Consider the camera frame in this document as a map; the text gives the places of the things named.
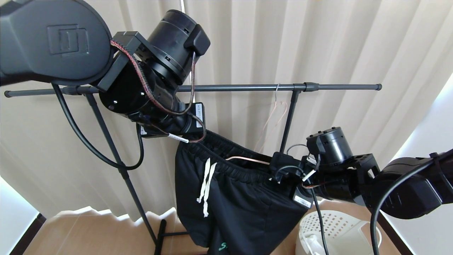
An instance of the drawstring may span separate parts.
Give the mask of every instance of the drawstring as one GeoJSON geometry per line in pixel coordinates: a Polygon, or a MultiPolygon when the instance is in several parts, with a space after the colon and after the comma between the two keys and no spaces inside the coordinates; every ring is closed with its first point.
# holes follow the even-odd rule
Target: drawstring
{"type": "Polygon", "coordinates": [[[201,203],[201,199],[204,197],[204,203],[203,203],[203,214],[204,217],[207,217],[209,213],[207,212],[207,198],[209,197],[209,188],[211,186],[211,180],[212,176],[214,175],[214,170],[216,169],[217,163],[214,163],[211,166],[211,158],[208,158],[206,160],[206,164],[204,165],[204,177],[203,177],[203,183],[201,185],[201,190],[200,190],[200,197],[197,198],[197,202],[201,203]]]}

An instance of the plastic basket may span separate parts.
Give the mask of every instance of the plastic basket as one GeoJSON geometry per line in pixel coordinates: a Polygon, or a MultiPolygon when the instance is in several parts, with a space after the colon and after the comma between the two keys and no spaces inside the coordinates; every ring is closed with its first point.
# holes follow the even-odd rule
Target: plastic basket
{"type": "MultiPolygon", "coordinates": [[[[340,211],[321,210],[324,234],[330,255],[372,255],[373,248],[368,243],[361,228],[369,221],[362,221],[340,211]]],[[[382,235],[378,228],[378,244],[381,245],[382,235]]],[[[305,241],[315,235],[322,246],[321,228],[318,213],[312,212],[304,216],[299,224],[299,240],[296,243],[296,255],[313,255],[311,247],[305,241]]]]}

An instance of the black shorts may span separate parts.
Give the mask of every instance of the black shorts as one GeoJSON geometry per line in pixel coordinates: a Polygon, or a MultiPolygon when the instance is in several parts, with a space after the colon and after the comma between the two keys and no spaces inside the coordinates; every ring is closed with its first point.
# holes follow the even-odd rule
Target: black shorts
{"type": "Polygon", "coordinates": [[[210,131],[202,142],[180,143],[178,216],[194,243],[209,247],[209,254],[270,254],[307,209],[289,199],[289,186],[269,181],[267,165],[225,160],[231,156],[271,160],[210,131]]]}

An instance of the floor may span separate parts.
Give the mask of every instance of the floor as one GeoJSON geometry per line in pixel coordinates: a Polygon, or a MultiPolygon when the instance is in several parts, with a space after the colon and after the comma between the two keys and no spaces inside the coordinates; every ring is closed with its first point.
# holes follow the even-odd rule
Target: floor
{"type": "MultiPolygon", "coordinates": [[[[369,220],[370,217],[366,208],[345,203],[325,201],[321,204],[321,209],[343,211],[364,220],[369,220]]],[[[161,218],[167,221],[167,232],[185,231],[173,208],[162,216],[152,213],[147,216],[155,233],[161,218]]],[[[294,255],[297,234],[296,227],[272,255],[294,255]]],[[[180,235],[164,239],[162,254],[197,255],[205,254],[206,251],[206,248],[196,246],[188,235],[180,235]]],[[[380,251],[381,254],[399,255],[385,234],[380,251]]],[[[142,220],[133,222],[128,217],[117,218],[110,213],[100,214],[95,210],[83,213],[63,211],[45,222],[24,254],[141,255],[154,254],[154,244],[142,220]]]]}

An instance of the curtain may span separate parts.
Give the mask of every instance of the curtain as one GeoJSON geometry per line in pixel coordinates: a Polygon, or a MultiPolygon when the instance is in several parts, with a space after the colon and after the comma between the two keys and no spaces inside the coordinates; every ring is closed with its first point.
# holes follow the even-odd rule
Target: curtain
{"type": "MultiPolygon", "coordinates": [[[[112,34],[137,30],[145,38],[167,10],[182,9],[176,0],[88,3],[112,34]]],[[[382,83],[381,91],[301,93],[287,147],[305,143],[318,130],[342,127],[353,153],[373,153],[382,168],[453,72],[449,0],[185,0],[183,5],[211,40],[196,66],[199,86],[382,83]]],[[[50,85],[26,82],[1,90],[32,88],[50,85]]],[[[178,96],[189,98],[188,93],[178,96]]],[[[86,99],[66,99],[85,136],[113,159],[86,99]]],[[[208,129],[250,149],[263,147],[264,154],[279,149],[290,92],[203,92],[196,100],[206,107],[208,129]]],[[[91,206],[139,217],[118,171],[78,140],[55,96],[2,96],[0,103],[0,174],[38,211],[49,218],[62,210],[91,206]]],[[[135,164],[135,125],[99,106],[123,161],[135,164]]],[[[142,166],[129,173],[145,210],[160,214],[176,205],[178,142],[153,138],[144,144],[142,166]]],[[[290,151],[297,158],[306,153],[303,147],[290,151]]]]}

